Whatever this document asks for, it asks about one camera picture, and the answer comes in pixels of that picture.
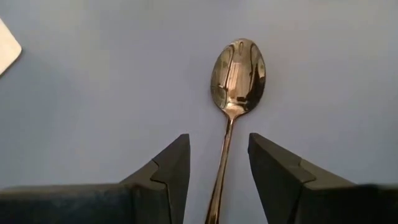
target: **light blue background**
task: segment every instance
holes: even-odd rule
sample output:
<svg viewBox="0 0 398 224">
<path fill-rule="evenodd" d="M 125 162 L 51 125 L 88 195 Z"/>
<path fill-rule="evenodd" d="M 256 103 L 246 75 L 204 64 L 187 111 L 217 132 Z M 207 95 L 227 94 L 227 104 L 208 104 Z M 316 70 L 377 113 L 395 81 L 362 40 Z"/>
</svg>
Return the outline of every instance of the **light blue background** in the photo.
<svg viewBox="0 0 398 224">
<path fill-rule="evenodd" d="M 210 74 L 238 37 L 258 44 L 267 83 L 234 129 L 222 223 L 266 222 L 250 132 L 352 181 L 398 182 L 397 10 L 370 0 L 3 0 L 24 53 L 0 79 L 0 187 L 117 182 L 189 133 L 185 223 L 203 223 L 225 127 Z"/>
</svg>

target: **spoon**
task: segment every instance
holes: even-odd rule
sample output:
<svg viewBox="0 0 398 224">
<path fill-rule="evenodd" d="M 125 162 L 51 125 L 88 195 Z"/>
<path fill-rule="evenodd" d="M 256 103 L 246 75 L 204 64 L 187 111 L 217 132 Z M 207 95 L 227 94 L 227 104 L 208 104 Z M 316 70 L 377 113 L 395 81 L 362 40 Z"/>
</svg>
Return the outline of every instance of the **spoon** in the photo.
<svg viewBox="0 0 398 224">
<path fill-rule="evenodd" d="M 215 63 L 211 76 L 211 96 L 215 104 L 226 115 L 228 122 L 205 224 L 218 224 L 224 174 L 234 122 L 236 118 L 257 106 L 265 84 L 264 60 L 253 41 L 238 39 L 224 48 Z"/>
</svg>

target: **gold spoon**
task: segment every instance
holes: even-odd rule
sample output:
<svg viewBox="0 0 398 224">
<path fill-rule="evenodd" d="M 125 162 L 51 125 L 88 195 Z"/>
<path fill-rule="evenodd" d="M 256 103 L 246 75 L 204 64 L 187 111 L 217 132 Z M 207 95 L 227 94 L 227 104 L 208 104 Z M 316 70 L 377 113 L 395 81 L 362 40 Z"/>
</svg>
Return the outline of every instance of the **gold spoon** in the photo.
<svg viewBox="0 0 398 224">
<path fill-rule="evenodd" d="M 257 45 L 247 39 L 230 43 L 218 57 L 211 77 L 211 96 L 224 111 L 228 122 L 217 179 L 211 195 L 205 224 L 218 224 L 221 194 L 233 124 L 236 118 L 253 110 L 266 84 L 266 68 Z"/>
</svg>

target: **spoon handle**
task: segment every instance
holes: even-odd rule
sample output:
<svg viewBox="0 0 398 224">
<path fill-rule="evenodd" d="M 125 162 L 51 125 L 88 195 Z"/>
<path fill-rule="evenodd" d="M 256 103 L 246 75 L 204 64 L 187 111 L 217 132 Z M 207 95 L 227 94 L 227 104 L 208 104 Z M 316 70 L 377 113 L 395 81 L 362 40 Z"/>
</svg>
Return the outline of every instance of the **spoon handle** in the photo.
<svg viewBox="0 0 398 224">
<path fill-rule="evenodd" d="M 224 175 L 226 162 L 228 160 L 229 144 L 231 143 L 233 124 L 234 120 L 228 118 L 223 147 L 221 150 L 221 160 L 218 166 L 216 184 L 214 185 L 213 193 L 211 195 L 205 224 L 218 224 L 218 219 L 220 217 L 221 194 L 223 193 Z"/>
</svg>

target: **black plastic jaw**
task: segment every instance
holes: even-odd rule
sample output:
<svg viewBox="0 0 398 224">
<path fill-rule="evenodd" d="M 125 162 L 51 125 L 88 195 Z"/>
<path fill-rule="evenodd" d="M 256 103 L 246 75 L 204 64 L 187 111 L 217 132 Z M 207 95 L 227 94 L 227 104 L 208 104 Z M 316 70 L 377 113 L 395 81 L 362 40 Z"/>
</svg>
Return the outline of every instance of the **black plastic jaw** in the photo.
<svg viewBox="0 0 398 224">
<path fill-rule="evenodd" d="M 249 158 L 270 224 L 398 223 L 398 188 L 356 185 L 259 134 Z"/>
<path fill-rule="evenodd" d="M 0 191 L 0 223 L 182 224 L 189 178 L 190 141 L 183 134 L 118 184 Z"/>
</svg>

